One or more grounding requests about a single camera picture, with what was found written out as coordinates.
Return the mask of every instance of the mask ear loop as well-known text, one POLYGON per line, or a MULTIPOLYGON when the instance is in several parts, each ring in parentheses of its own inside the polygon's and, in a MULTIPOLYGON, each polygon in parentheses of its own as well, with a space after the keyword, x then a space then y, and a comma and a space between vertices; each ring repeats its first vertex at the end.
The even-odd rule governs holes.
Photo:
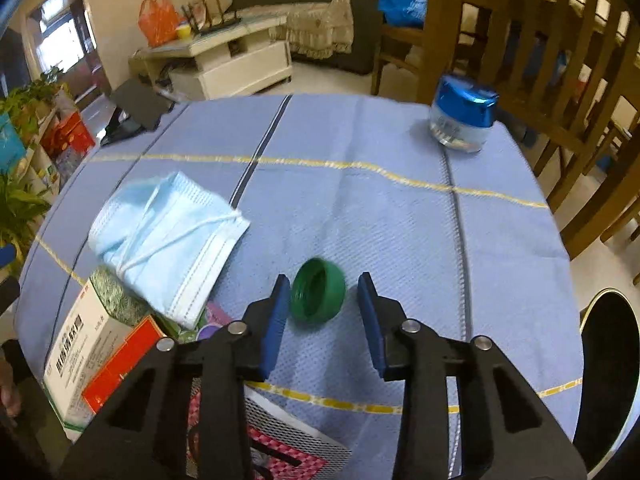
POLYGON ((216 223, 216 222, 222 222, 222 221, 225 221, 225 220, 232 220, 234 218, 238 218, 239 216, 240 216, 240 212, 237 211, 237 210, 233 210, 229 214, 220 215, 220 216, 214 216, 214 217, 211 217, 211 218, 205 218, 204 220, 201 220, 197 224, 194 224, 191 227, 187 227, 184 231, 180 232, 179 234, 175 235, 174 237, 165 239, 161 244, 157 245, 156 247, 153 247, 153 248, 149 249, 146 253, 143 253, 142 255, 137 256, 136 258, 134 258, 133 260, 128 262, 126 265, 121 265, 118 268, 118 271, 122 272, 123 275, 124 275, 124 272, 127 272, 127 270, 129 270, 131 267, 136 266, 140 262, 149 259, 151 256, 153 256, 154 253, 157 253, 158 251, 164 249, 168 245, 173 244, 174 242, 177 242, 181 238, 184 238, 186 235, 194 232, 196 229, 201 228, 203 225, 213 224, 213 223, 216 223))
POLYGON ((158 196, 158 193, 160 192, 160 188, 162 187, 162 184, 165 183, 165 181, 166 181, 166 179, 164 179, 162 182, 160 182, 156 186, 156 188, 153 190, 153 192, 151 193, 151 196, 149 197, 149 200, 146 201, 145 207, 142 210, 142 214, 140 215, 140 220, 138 220, 138 223, 134 227, 134 229, 131 232, 129 238, 124 242, 124 248, 122 250, 122 256, 120 257, 120 262, 118 263, 118 265, 116 266, 116 269, 115 269, 116 276, 118 276, 123 281, 124 281, 124 271, 126 270, 126 269, 124 269, 124 262, 126 261, 127 257, 129 256, 129 253, 131 251, 131 247, 133 245, 133 240, 135 240, 136 235, 140 231, 140 228, 142 227, 142 222, 145 219, 145 215, 149 211, 149 208, 151 208, 152 203, 154 202, 154 200, 158 196))

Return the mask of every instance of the green bottle cap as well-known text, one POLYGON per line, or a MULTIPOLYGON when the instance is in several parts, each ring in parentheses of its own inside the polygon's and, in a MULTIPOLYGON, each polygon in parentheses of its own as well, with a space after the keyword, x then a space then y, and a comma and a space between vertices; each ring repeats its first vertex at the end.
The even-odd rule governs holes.
POLYGON ((311 258, 300 267, 293 280, 291 313, 300 321, 329 321, 340 312, 345 290, 340 267, 322 258, 311 258))

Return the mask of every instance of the table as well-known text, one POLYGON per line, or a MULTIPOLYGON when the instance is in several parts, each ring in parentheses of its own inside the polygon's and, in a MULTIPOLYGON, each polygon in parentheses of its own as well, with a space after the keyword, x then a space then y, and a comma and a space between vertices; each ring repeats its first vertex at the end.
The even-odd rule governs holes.
POLYGON ((132 64, 142 61, 155 83, 168 62, 185 60, 169 77, 174 91, 194 101, 253 94, 291 77, 289 43, 269 37, 270 28, 286 21, 286 16, 270 14, 242 18, 237 25, 211 34, 140 50, 132 64))
MULTIPOLYGON (((440 335, 493 338, 572 436, 582 343, 552 215, 504 126, 469 155, 431 138, 429 113, 368 96, 228 98, 176 105, 155 132, 96 148, 47 216, 20 280, 15 328, 34 374, 97 265, 86 234, 105 200, 125 182, 181 170, 252 222, 212 291, 232 317, 309 257, 342 267, 340 314, 317 330, 288 322, 269 383, 254 386, 351 449, 338 478, 388 480, 400 425, 403 384, 373 369, 356 305, 364 271, 440 335)), ((449 404, 453 443, 455 391, 449 404)))

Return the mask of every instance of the surgical mask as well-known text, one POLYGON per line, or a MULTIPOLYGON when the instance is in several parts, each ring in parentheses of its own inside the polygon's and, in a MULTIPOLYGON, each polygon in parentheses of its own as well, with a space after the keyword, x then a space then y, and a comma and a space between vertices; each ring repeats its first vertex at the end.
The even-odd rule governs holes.
POLYGON ((163 316, 193 330, 249 221, 182 173, 131 182, 102 207, 89 247, 163 316))

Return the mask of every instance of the yellow cup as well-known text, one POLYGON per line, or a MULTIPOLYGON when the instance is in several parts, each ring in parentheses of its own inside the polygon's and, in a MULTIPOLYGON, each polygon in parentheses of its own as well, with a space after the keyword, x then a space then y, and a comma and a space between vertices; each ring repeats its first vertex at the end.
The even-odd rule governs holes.
POLYGON ((185 40, 191 37, 191 25, 189 23, 183 23, 175 28, 175 35, 180 40, 185 40))

